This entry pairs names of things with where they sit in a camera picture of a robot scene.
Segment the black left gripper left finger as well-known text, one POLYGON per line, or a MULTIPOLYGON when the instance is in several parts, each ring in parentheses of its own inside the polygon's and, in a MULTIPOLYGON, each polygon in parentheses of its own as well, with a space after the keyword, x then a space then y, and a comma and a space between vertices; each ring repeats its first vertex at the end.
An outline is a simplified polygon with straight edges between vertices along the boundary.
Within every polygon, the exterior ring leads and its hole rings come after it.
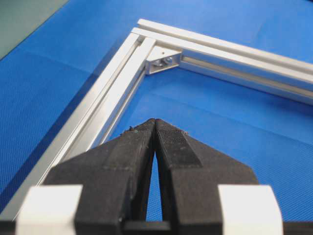
POLYGON ((79 235, 120 235, 124 220, 146 218, 155 154, 153 118, 53 167, 45 185, 82 185, 79 235))

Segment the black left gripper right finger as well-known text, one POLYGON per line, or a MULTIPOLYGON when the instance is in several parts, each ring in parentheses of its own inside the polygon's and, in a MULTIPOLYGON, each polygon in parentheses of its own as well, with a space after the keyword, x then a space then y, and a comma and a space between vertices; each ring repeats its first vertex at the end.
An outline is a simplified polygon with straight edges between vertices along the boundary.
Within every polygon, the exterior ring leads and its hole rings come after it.
POLYGON ((253 170, 161 119, 155 140, 163 219, 177 235, 222 234, 218 185, 257 185, 253 170))

